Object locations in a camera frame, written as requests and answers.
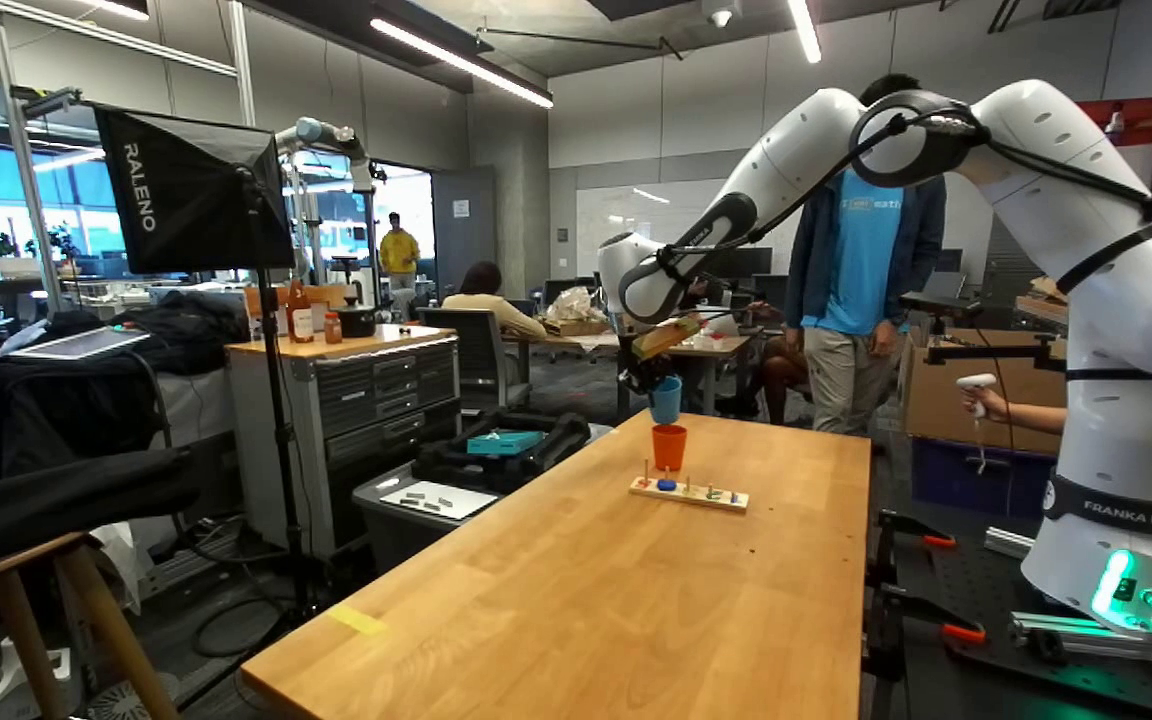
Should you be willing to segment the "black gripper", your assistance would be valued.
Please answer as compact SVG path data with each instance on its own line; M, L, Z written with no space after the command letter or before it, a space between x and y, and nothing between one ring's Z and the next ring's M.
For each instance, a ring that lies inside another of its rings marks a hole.
M677 328L658 322L621 338L621 379L628 389L658 389L667 370L667 353L677 348Z

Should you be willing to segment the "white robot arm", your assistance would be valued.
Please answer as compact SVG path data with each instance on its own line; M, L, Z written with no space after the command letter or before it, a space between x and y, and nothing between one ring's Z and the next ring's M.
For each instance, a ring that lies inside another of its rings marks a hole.
M1081 98L1012 79L981 98L816 86L733 167L664 246L617 268L617 314L659 353L685 282L767 235L839 174L881 187L970 184L1008 268L981 268L986 308L1066 301L1066 433L1021 575L1047 600L1152 640L1152 184Z

